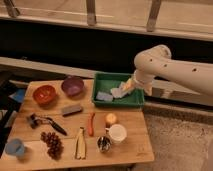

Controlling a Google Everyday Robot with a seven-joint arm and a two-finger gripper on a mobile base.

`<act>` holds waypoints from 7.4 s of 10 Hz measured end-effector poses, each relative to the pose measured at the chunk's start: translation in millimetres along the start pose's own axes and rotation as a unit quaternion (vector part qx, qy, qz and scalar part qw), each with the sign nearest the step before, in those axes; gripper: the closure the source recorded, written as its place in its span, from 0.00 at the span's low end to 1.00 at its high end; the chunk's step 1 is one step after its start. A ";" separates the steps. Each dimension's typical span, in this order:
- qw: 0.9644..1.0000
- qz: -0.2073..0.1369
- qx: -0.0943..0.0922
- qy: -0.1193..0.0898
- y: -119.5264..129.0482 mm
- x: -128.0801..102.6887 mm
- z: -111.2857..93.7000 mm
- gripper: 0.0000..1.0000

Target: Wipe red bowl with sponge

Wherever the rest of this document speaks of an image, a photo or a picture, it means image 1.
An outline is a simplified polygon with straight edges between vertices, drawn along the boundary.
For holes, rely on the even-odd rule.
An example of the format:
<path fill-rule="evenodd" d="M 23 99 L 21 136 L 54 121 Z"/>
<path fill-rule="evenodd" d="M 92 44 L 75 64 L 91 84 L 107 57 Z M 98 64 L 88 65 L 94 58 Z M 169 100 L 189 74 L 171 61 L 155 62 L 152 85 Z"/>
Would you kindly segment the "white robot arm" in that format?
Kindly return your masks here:
<path fill-rule="evenodd" d="M 195 92 L 213 96 L 213 64 L 173 60 L 166 45 L 141 51 L 134 58 L 135 71 L 123 87 L 135 88 L 152 94 L 156 76 L 172 81 Z"/>

